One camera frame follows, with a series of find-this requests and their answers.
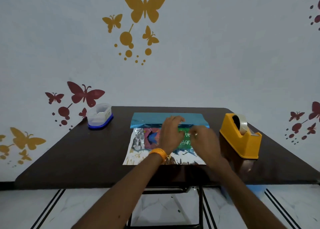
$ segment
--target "table top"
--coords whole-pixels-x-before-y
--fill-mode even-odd
[[[320,173],[262,134],[258,160],[246,160],[219,134],[226,108],[113,106],[114,119],[102,130],[89,130],[84,120],[16,179],[15,189],[111,187],[134,166],[122,165],[134,112],[201,113],[219,135],[221,152],[246,184],[312,184]],[[217,177],[206,165],[163,165],[147,187],[216,186]]]

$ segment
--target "yellow tape dispenser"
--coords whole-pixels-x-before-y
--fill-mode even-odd
[[[262,134],[254,133],[248,127],[244,115],[227,113],[220,133],[239,156],[246,159],[258,159]]]

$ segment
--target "floor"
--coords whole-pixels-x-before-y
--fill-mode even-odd
[[[0,191],[1,228],[70,228],[106,190]],[[203,201],[204,228],[246,228],[235,206],[222,196],[219,189],[205,188],[204,194],[209,205],[208,208]],[[289,229],[320,228],[319,185],[268,185],[260,199]],[[191,189],[183,194],[142,195],[132,214],[131,224],[178,225],[198,221],[198,194]]]

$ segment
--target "forearm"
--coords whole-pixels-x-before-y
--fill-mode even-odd
[[[72,227],[73,229],[122,229],[149,180],[162,163],[150,154],[123,179],[110,188]]]
[[[252,193],[241,179],[232,171],[224,158],[219,167],[214,167],[220,182],[228,191],[248,229],[283,228],[285,226],[274,214]]]

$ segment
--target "wall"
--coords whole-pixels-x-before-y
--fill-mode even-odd
[[[10,127],[46,141],[2,147],[0,181],[13,181],[81,121],[89,107],[71,100],[68,81],[105,91],[98,103],[229,108],[320,171],[320,136],[302,140],[319,124],[308,119],[320,102],[318,1],[165,0],[155,23],[134,23],[125,61],[130,49],[119,37],[133,23],[125,0],[0,0],[1,145],[13,144]],[[121,28],[109,33],[102,18],[118,14]],[[159,43],[142,38],[147,25]],[[45,92],[64,97],[49,104]],[[70,119],[61,117],[70,104]],[[292,111],[305,114],[289,122]]]

